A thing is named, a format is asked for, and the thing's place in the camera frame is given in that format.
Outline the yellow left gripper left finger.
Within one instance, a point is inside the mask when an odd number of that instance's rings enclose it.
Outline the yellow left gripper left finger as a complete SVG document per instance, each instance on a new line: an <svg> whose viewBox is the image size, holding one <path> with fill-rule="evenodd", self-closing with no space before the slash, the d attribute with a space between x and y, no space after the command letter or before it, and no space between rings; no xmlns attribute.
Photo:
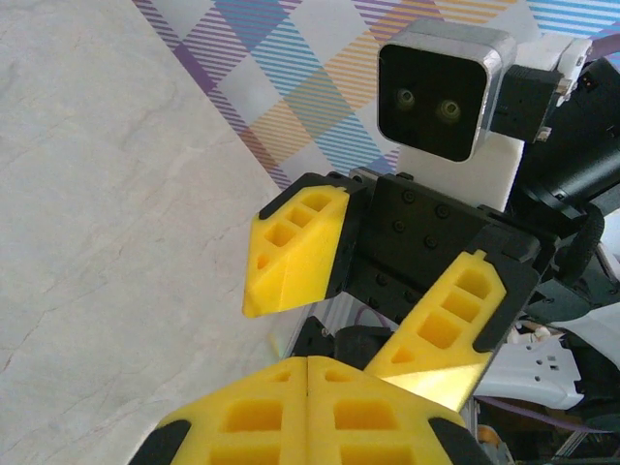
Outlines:
<svg viewBox="0 0 620 465"><path fill-rule="evenodd" d="M128 465L306 465L308 364L291 357L165 416Z"/></svg>

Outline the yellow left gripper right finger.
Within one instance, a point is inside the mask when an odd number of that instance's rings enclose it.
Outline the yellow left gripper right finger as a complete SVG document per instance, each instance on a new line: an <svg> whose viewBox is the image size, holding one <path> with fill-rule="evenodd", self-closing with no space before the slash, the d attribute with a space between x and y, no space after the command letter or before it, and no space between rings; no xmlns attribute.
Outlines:
<svg viewBox="0 0 620 465"><path fill-rule="evenodd" d="M332 358L308 358L308 465L493 465L462 417Z"/></svg>

